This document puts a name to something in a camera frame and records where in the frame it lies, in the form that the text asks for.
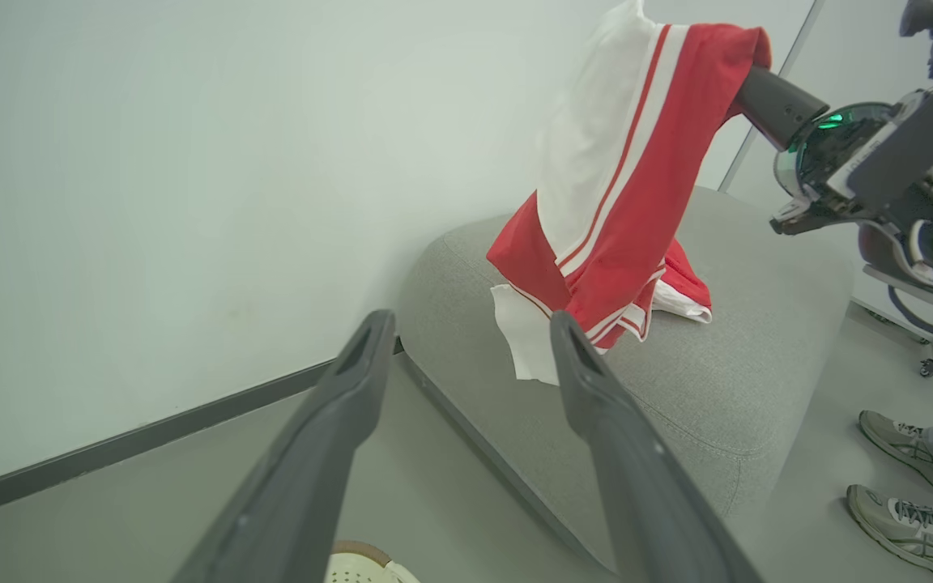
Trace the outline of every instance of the white wall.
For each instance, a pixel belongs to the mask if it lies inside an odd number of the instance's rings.
[[[0,0],[0,474],[332,358],[532,191],[614,3]],[[649,14],[786,54],[795,5]]]
[[[865,100],[895,103],[906,93],[933,86],[927,70],[931,45],[927,34],[912,38],[897,34],[904,7],[904,2],[893,0],[825,0],[787,78],[834,108]],[[767,141],[756,136],[726,188],[764,210],[766,221],[790,200],[773,178],[774,155]],[[802,236],[821,236],[851,257],[859,272],[855,301],[922,333],[892,306],[886,285],[862,273],[865,262],[858,253],[858,228],[839,225]],[[933,321],[932,306],[908,296],[904,301]]]

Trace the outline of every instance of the baseboard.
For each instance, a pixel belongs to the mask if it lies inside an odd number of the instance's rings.
[[[395,340],[394,354],[403,351]],[[67,480],[123,462],[174,440],[250,413],[263,406],[300,394],[316,385],[330,362],[290,373],[280,379],[245,389],[238,394],[194,407],[177,415],[112,436],[88,447],[64,453],[52,460],[0,476],[0,506],[36,494]]]

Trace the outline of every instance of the red fabric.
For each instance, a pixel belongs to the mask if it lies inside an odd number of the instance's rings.
[[[731,106],[741,83],[752,64],[767,67],[769,63],[768,37],[762,29],[691,26],[649,144],[603,228],[590,229],[595,243],[580,268],[566,277],[560,272],[542,232],[534,193],[497,237],[488,260],[519,291],[548,309],[566,309],[586,331],[634,303],[647,314],[643,322],[633,322],[645,335],[656,284],[651,276],[662,263],[667,269],[664,282],[710,307],[708,288],[693,273],[674,236],[711,139],[737,113]],[[648,88],[649,80],[640,110]],[[633,119],[629,135],[634,126]],[[598,339],[597,347],[612,346],[625,332],[615,322],[611,326],[615,328],[603,338],[599,338],[603,330],[590,334]]]

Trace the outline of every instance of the shoe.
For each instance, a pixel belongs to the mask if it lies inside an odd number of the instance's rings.
[[[420,583],[377,547],[338,540],[326,565],[325,583]]]
[[[848,512],[884,549],[933,572],[933,509],[848,486]]]
[[[923,428],[892,421],[873,411],[859,413],[858,427],[874,445],[917,470],[933,486],[933,454],[928,448]]]

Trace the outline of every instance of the gray ottoman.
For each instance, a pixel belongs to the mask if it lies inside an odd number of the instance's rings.
[[[711,289],[714,321],[655,313],[650,336],[606,355],[705,497],[724,517],[766,501],[845,317],[851,264],[818,240],[777,236],[761,211],[697,188],[678,239]],[[518,381],[485,259],[508,217],[427,248],[398,310],[421,384],[554,531],[614,568],[588,446],[556,387]]]

